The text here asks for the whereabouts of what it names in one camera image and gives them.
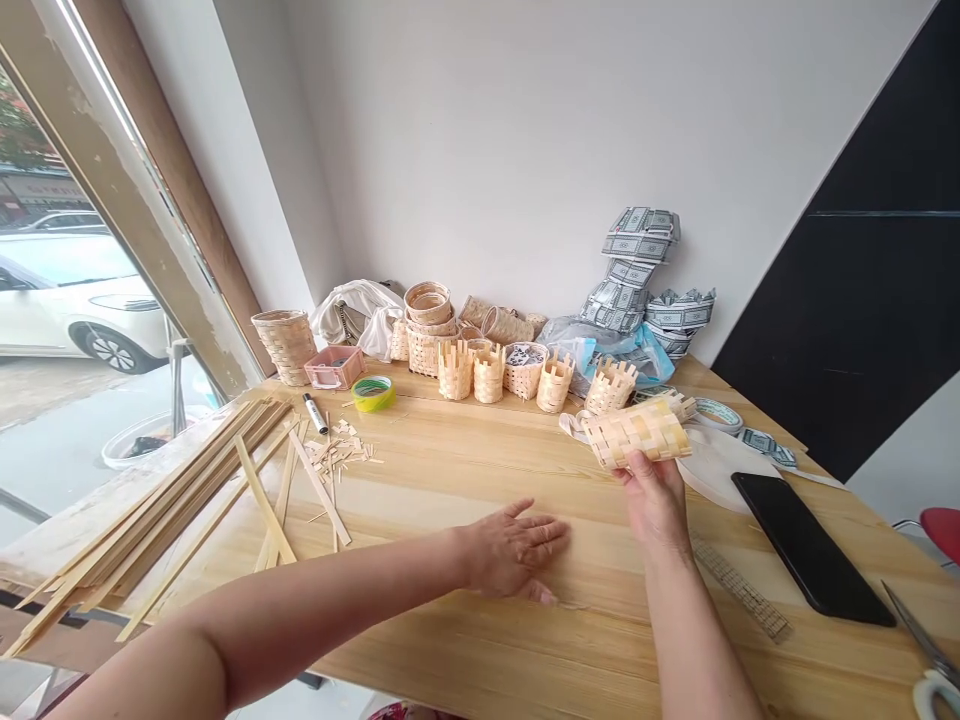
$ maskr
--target pink plastic container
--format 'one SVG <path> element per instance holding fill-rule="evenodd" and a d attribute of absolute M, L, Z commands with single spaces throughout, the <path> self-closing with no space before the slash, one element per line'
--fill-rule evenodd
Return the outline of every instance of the pink plastic container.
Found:
<path fill-rule="evenodd" d="M 367 371 L 367 364 L 360 348 L 330 345 L 314 355 L 303 369 L 318 390 L 347 390 Z"/>

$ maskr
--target woman's left hand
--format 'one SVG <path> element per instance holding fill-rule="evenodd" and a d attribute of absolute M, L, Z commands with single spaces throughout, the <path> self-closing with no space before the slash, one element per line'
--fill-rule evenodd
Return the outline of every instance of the woman's left hand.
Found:
<path fill-rule="evenodd" d="M 545 604 L 553 593 L 534 574 L 570 544 L 570 526 L 552 515 L 517 517 L 533 506 L 524 498 L 461 531 L 467 587 L 490 597 L 516 595 Z"/>

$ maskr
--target wooden table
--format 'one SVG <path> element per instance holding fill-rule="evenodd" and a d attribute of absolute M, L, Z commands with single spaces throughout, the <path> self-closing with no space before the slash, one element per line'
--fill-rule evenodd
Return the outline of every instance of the wooden table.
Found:
<path fill-rule="evenodd" d="M 378 366 L 393 378 L 393 408 L 363 415 L 345 393 L 315 391 L 333 422 L 342 414 L 383 464 L 353 463 L 337 503 L 363 547 L 471 522 L 516 498 L 573 526 L 570 550 L 545 578 L 564 605 L 491 601 L 457 592 L 364 633 L 314 665 L 342 678 L 471 718 L 637 718 L 659 714 L 644 569 L 630 535 L 622 490 L 589 448 L 563 435 L 557 416 L 507 395 L 493 405 L 440 399 L 436 381 L 405 364 Z M 733 406 L 748 426 L 802 446 L 693 358 L 673 384 Z M 295 398 L 268 381 L 249 396 Z M 134 470 L 0 553 L 0 577 L 35 586 L 122 509 L 153 487 L 213 428 L 191 429 Z M 820 472 L 799 454 L 801 469 Z M 264 468 L 275 497 L 283 454 Z M 852 493 L 788 476 L 804 501 L 871 584 L 890 583 L 943 648 L 960 659 L 960 586 Z M 775 646 L 712 578 L 714 600 L 771 716 L 912 717 L 911 688 L 924 665 L 903 628 L 884 629 L 815 613 L 752 518 L 687 490 L 690 526 L 715 547 L 795 628 Z M 331 551 L 327 518 L 302 470 L 294 478 L 286 532 L 298 557 Z M 204 524 L 206 511 L 181 538 Z M 149 616 L 156 621 L 211 588 L 253 570 L 265 528 L 247 493 Z M 176 556 L 174 546 L 126 600 L 131 614 Z"/>

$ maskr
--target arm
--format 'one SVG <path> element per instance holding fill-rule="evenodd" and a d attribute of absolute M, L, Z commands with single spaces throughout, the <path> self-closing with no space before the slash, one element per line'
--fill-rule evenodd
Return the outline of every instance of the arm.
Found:
<path fill-rule="evenodd" d="M 627 460 L 630 469 L 614 475 L 626 489 L 630 525 L 642 548 L 663 717 L 763 718 L 693 559 L 676 462 L 653 464 L 640 452 Z"/>
<path fill-rule="evenodd" d="M 54 720 L 222 718 L 367 628 L 458 588 L 544 603 L 533 573 L 569 542 L 521 500 L 473 525 L 235 580 L 117 653 Z"/>

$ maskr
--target ruler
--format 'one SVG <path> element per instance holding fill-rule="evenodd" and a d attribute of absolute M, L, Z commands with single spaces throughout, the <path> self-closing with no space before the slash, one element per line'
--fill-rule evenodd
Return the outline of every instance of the ruler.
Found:
<path fill-rule="evenodd" d="M 726 559 L 693 530 L 690 531 L 693 553 L 723 588 L 733 595 L 750 616 L 777 645 L 793 633 L 793 626 L 770 601 L 747 582 Z"/>

